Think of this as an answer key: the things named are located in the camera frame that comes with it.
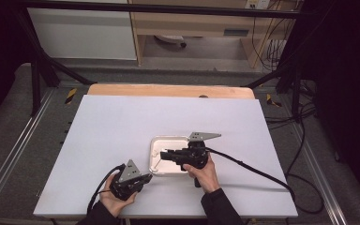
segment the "left hand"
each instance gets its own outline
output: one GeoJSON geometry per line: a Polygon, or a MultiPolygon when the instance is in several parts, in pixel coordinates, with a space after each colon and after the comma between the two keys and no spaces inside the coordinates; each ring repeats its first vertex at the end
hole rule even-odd
{"type": "MultiPolygon", "coordinates": [[[[114,177],[115,175],[111,175],[107,178],[104,190],[110,189],[110,183],[113,181],[114,177]]],[[[115,198],[110,191],[105,191],[100,193],[100,201],[108,209],[108,211],[117,218],[125,206],[134,203],[137,193],[138,192],[133,193],[126,201],[122,201],[115,198]]]]}

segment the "black sleeve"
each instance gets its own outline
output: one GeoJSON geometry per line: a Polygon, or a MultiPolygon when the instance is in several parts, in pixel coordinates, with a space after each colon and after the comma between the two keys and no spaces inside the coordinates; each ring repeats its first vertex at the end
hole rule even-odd
{"type": "Polygon", "coordinates": [[[241,225],[244,224],[231,205],[223,189],[204,194],[201,204],[209,225],[241,225]]]}
{"type": "Polygon", "coordinates": [[[107,208],[98,201],[94,206],[92,211],[77,225],[115,225],[119,224],[119,219],[111,215],[107,208]]]}

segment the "metal rail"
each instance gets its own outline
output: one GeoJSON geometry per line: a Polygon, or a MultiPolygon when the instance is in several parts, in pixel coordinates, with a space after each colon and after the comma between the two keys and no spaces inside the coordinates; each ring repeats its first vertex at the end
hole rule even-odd
{"type": "MultiPolygon", "coordinates": [[[[291,102],[289,101],[289,99],[287,97],[281,97],[281,102],[284,105],[287,114],[289,116],[292,116],[291,102]]],[[[297,139],[299,140],[299,142],[301,142],[302,133],[303,133],[301,125],[296,123],[293,123],[292,125],[293,125],[293,130],[297,135],[297,139]]],[[[317,185],[317,188],[321,191],[322,197],[325,202],[326,211],[329,217],[331,218],[332,223],[335,225],[346,225],[347,220],[344,217],[344,214],[340,206],[338,205],[336,196],[333,190],[331,189],[329,182],[327,181],[326,176],[323,173],[323,170],[321,169],[320,163],[315,158],[314,152],[308,143],[308,138],[305,139],[303,150],[304,150],[306,163],[315,181],[315,184],[317,185]]]]}
{"type": "Polygon", "coordinates": [[[45,113],[48,105],[52,99],[53,94],[55,93],[55,89],[51,88],[45,93],[45,96],[42,99],[42,104],[37,112],[37,114],[32,117],[27,125],[25,126],[22,134],[20,135],[19,139],[14,144],[13,148],[11,149],[10,153],[7,156],[4,164],[0,169],[0,192],[2,191],[6,181],[8,180],[13,168],[15,167],[17,161],[19,160],[25,146],[28,144],[34,130],[36,129],[42,115],[45,113]]]}

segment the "right hand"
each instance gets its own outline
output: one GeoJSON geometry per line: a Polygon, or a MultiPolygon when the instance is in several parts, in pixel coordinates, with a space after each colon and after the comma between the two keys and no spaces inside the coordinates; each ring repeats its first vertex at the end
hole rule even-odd
{"type": "Polygon", "coordinates": [[[184,164],[183,168],[188,171],[190,177],[198,179],[205,193],[212,193],[220,188],[218,176],[216,175],[215,163],[209,153],[207,163],[202,169],[199,170],[188,164],[184,164]]]}

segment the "gray carpet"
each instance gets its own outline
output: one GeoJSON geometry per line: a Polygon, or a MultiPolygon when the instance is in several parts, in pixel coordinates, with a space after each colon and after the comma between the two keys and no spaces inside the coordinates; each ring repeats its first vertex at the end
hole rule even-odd
{"type": "MultiPolygon", "coordinates": [[[[136,71],[134,69],[112,70],[108,68],[79,68],[78,72],[89,79],[105,83],[219,84],[238,86],[249,83],[258,77],[256,74],[245,76],[245,74],[236,72],[204,73],[203,71],[185,72],[142,69],[136,71]]],[[[71,81],[68,77],[63,76],[63,78],[71,81]]],[[[0,109],[0,166],[29,118],[28,115],[31,112],[31,95],[28,88],[29,79],[29,70],[26,68],[19,69],[17,81],[6,102],[0,109]]],[[[16,221],[19,221],[19,219],[33,220],[34,224],[49,222],[45,218],[32,215],[38,201],[37,194],[43,189],[47,181],[60,151],[60,142],[66,138],[65,130],[70,129],[68,122],[72,121],[82,95],[87,92],[87,88],[87,86],[79,87],[70,105],[66,105],[64,102],[71,88],[60,87],[56,90],[48,110],[45,112],[33,137],[24,149],[20,160],[0,194],[0,218],[15,219],[16,221]]],[[[265,116],[286,116],[283,107],[266,104],[266,94],[256,94],[256,98],[261,101],[265,116]]],[[[360,224],[360,187],[358,183],[355,181],[347,165],[334,161],[332,148],[326,140],[319,119],[314,117],[307,119],[306,129],[309,142],[336,194],[346,219],[350,224],[360,224]]],[[[285,171],[296,153],[299,141],[295,137],[292,126],[272,129],[271,135],[282,169],[285,171]]],[[[292,172],[313,182],[303,156],[297,159],[292,172]]],[[[292,178],[289,179],[289,183],[296,192],[296,203],[298,205],[311,210],[319,207],[319,199],[311,187],[292,178]]],[[[132,220],[132,224],[160,224],[159,222],[162,221],[132,220]]],[[[291,224],[332,223],[325,210],[317,215],[310,215],[299,211],[299,217],[291,218],[289,222],[291,224]]],[[[285,224],[285,221],[283,219],[257,218],[257,224],[260,223],[285,224]]]]}

